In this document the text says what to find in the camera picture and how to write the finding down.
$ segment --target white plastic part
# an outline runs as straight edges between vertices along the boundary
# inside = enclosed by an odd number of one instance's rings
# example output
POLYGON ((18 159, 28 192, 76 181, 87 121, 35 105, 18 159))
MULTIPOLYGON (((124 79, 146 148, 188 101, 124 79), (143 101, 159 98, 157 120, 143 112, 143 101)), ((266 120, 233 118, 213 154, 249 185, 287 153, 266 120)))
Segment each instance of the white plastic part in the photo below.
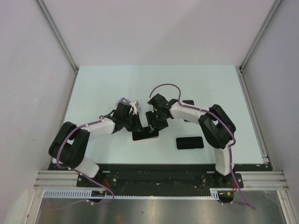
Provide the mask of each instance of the white plastic part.
POLYGON ((214 148, 215 151, 215 158, 216 158, 216 171, 220 174, 226 176, 230 173, 229 168, 229 151, 228 145, 231 144, 229 142, 225 149, 222 148, 214 148))
POLYGON ((132 101, 129 103, 132 107, 133 107, 133 114, 137 114, 137 107, 136 107, 136 104, 138 104, 137 101, 132 101))
POLYGON ((98 173, 100 168, 97 164, 92 162, 90 159, 84 157, 80 165, 77 166, 75 169, 80 173, 83 173, 91 178, 94 178, 94 176, 98 173))
MULTIPOLYGON (((174 105, 172 105, 170 109, 170 113, 173 118, 188 120, 198 125, 199 125, 198 120, 200 116, 205 114, 205 112, 201 112, 196 109, 182 107, 177 102, 174 105)), ((230 173, 229 151, 228 151, 229 144, 231 144, 231 142, 227 144, 225 149, 222 148, 214 149, 215 158, 216 158, 216 170, 222 175, 227 175, 230 173)))
POLYGON ((82 129, 88 130, 90 132, 88 141, 91 141, 102 135, 111 134, 114 130, 114 126, 115 123, 112 120, 104 118, 102 122, 83 127, 82 129))
POLYGON ((195 109, 182 107, 176 102, 170 109, 170 114, 173 118, 184 119, 199 125, 198 119, 205 114, 195 109))
POLYGON ((55 158, 52 158, 52 163, 56 164, 57 160, 55 158))

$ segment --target light blue table surface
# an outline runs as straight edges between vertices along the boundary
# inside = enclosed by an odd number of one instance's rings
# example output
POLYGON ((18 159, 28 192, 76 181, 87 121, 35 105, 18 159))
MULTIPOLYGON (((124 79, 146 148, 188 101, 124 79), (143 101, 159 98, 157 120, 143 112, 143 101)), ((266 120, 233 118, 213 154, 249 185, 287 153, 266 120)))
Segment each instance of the light blue table surface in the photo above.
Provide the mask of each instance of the light blue table surface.
MULTIPOLYGON (((219 104, 237 129, 234 163, 263 163, 234 65, 81 66, 65 121, 77 125, 95 121, 115 109, 117 101, 125 97, 139 101, 141 123, 147 126, 149 94, 163 83, 178 85, 181 99, 192 99, 196 106, 219 104)), ((160 87, 155 93, 167 100, 178 97, 178 90, 171 86, 160 87)), ((88 143, 85 155, 95 163, 215 163, 214 150, 205 140, 204 149, 178 151, 175 147, 178 136, 203 136, 199 125, 178 119, 169 119, 168 124, 156 140, 133 142, 125 129, 101 136, 88 143)))

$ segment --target metal rail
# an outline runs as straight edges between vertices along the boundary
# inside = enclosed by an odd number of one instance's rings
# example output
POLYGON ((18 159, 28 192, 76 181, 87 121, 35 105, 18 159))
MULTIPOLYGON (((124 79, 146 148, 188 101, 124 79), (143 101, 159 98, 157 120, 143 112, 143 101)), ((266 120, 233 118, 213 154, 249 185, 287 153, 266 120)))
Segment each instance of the metal rail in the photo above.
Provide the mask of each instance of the metal rail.
MULTIPOLYGON (((289 190, 283 172, 237 172, 242 175, 244 190, 289 190)), ((35 189, 99 189, 78 188, 78 174, 74 171, 40 171, 35 189)))
POLYGON ((279 10, 280 6, 282 5, 283 1, 284 0, 276 0, 273 3, 271 10, 269 11, 268 15, 266 16, 265 21, 263 22, 260 30, 258 31, 249 51, 247 52, 241 66, 240 66, 241 70, 244 70, 244 68, 246 67, 248 60, 253 55, 256 47, 258 46, 259 42, 261 41, 262 37, 264 36, 265 32, 267 31, 269 25, 271 24, 274 16, 276 15, 276 13, 279 10))
POLYGON ((35 0, 38 8, 40 9, 44 19, 46 20, 54 38, 56 39, 60 49, 62 50, 63 54, 65 55, 68 63, 70 64, 70 66, 72 67, 72 69, 74 70, 75 73, 77 73, 78 71, 78 67, 73 59, 73 57, 71 56, 71 53, 68 49, 68 47, 66 46, 47 6, 45 5, 43 0, 35 0))
POLYGON ((299 217, 290 195, 290 191, 277 191, 282 210, 287 224, 296 224, 299 217))
POLYGON ((262 134, 262 130, 261 130, 260 124, 259 124, 258 119, 257 119, 256 111, 253 107, 252 99, 250 97, 250 93, 249 93, 248 87, 247 87, 246 82, 245 82, 244 74, 243 74, 242 71, 240 71, 237 68, 236 68, 236 71, 237 71, 237 74, 238 74, 241 89, 243 91, 243 95, 244 95, 244 98, 245 98, 245 102, 246 102, 246 105, 247 105, 249 116, 250 116, 250 119, 251 119, 251 122, 252 122, 252 125, 253 125, 253 129, 254 129, 254 132, 256 134, 257 142, 258 142, 258 145, 259 145, 260 150, 261 150, 263 161, 264 161, 264 163, 266 163, 267 161, 271 163, 271 154, 267 150, 267 146, 265 144, 265 140, 264 140, 264 137, 263 137, 263 134, 262 134))
POLYGON ((31 201, 30 210, 27 215, 26 224, 35 224, 39 208, 43 199, 43 189, 34 189, 34 195, 31 201))

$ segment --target black mounting plate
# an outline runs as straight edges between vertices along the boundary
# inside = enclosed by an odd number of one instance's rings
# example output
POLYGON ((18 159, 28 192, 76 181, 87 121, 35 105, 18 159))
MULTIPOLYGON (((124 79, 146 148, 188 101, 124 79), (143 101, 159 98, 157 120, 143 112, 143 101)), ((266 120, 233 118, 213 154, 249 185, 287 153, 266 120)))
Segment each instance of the black mounting plate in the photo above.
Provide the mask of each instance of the black mounting plate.
MULTIPOLYGON (((238 181, 239 187, 244 188, 241 174, 235 174, 235 178, 238 181)), ((231 178, 227 183, 220 185, 215 173, 202 173, 200 175, 200 180, 202 188, 234 188, 233 178, 231 178)))
MULTIPOLYGON (((204 173, 214 171, 215 164, 98 164, 101 170, 104 170, 104 176, 110 184, 111 190, 116 195, 131 195, 131 196, 145 196, 146 191, 151 195, 159 196, 207 196, 210 194, 209 188, 202 187, 202 179, 199 176, 204 173), (153 176, 155 180, 161 181, 165 175, 175 182, 166 182, 165 184, 153 184, 153 176), (180 179, 181 185, 178 185, 177 180, 180 179)), ((48 170, 61 170, 56 164, 51 163, 48 170)), ((273 171, 271 164, 235 164, 236 172, 243 171, 273 171)), ((97 187, 92 182, 79 176, 81 181, 77 181, 78 187, 97 187)))
MULTIPOLYGON (((111 188, 118 187, 118 181, 117 181, 118 175, 116 173, 114 173, 114 174, 104 173, 103 179, 108 180, 108 183, 111 188)), ((106 186, 106 183, 104 181, 100 181, 100 184, 106 186)), ((76 186, 79 188, 99 188, 98 185, 96 185, 95 183, 91 182, 90 180, 88 180, 87 178, 85 178, 81 175, 78 175, 76 186)))

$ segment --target smartphone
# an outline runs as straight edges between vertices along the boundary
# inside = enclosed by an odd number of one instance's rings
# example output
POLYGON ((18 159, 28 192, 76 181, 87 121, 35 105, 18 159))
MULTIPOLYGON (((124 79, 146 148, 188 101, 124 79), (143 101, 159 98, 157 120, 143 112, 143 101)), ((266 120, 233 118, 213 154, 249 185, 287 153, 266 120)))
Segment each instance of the smartphone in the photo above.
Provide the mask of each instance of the smartphone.
POLYGON ((145 127, 143 132, 132 132, 133 141, 157 139, 158 137, 159 137, 159 131, 154 130, 150 133, 149 127, 145 127))
POLYGON ((204 148, 204 142, 201 136, 179 137, 176 138, 176 147, 178 150, 204 148))

